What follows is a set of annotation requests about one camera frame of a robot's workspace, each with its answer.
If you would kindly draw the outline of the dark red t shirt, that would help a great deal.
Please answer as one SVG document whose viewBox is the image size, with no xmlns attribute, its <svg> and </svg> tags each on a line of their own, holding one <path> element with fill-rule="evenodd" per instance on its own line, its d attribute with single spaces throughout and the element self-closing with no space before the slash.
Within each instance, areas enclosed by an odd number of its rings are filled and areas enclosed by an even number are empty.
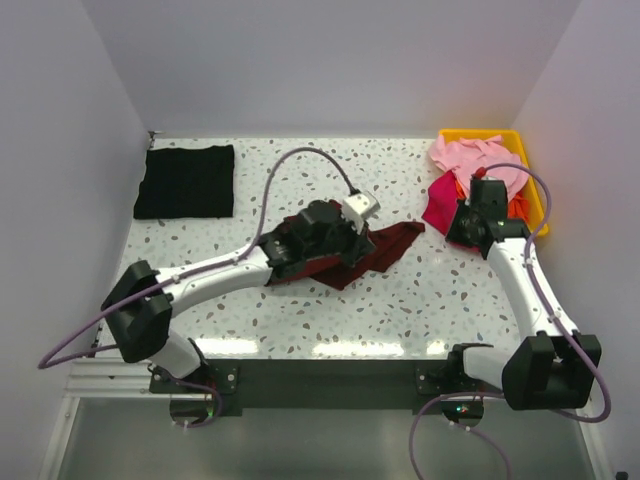
<svg viewBox="0 0 640 480">
<path fill-rule="evenodd" d="M 314 259 L 308 262 L 301 272 L 285 279 L 271 280 L 270 285 L 310 278 L 342 291 L 369 271 L 386 273 L 424 232 L 425 225 L 416 221 L 399 222 L 381 230 L 371 231 L 369 238 L 374 243 L 375 250 L 359 260 L 354 267 L 346 266 L 338 256 Z"/>
</svg>

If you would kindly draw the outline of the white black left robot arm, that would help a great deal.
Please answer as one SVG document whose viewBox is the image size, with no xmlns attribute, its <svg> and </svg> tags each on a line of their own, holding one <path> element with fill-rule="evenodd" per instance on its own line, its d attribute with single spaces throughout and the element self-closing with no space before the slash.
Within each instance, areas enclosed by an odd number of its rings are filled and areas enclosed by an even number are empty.
<svg viewBox="0 0 640 480">
<path fill-rule="evenodd" d="M 149 360 L 183 391 L 200 390 L 207 380 L 204 356 L 172 329 L 172 320 L 234 291 L 292 281 L 321 260 L 355 266 L 375 249 L 368 220 L 379 208 L 364 193 L 341 204 L 316 200 L 226 255 L 162 269 L 145 260 L 131 264 L 101 306 L 122 359 Z"/>
</svg>

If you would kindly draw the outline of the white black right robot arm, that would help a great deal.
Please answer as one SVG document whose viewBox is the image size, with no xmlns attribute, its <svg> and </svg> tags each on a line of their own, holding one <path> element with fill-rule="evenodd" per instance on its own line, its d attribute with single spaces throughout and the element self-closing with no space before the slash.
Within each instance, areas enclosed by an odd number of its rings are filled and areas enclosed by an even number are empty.
<svg viewBox="0 0 640 480">
<path fill-rule="evenodd" d="M 474 178 L 458 203 L 447 241 L 477 250 L 499 278 L 518 325 L 511 353 L 488 344 L 459 344 L 445 369 L 448 386 L 469 392 L 480 381 L 499 389 L 514 410 L 584 407 L 602 350 L 594 335 L 580 333 L 559 305 L 521 219 L 507 215 L 504 183 Z"/>
</svg>

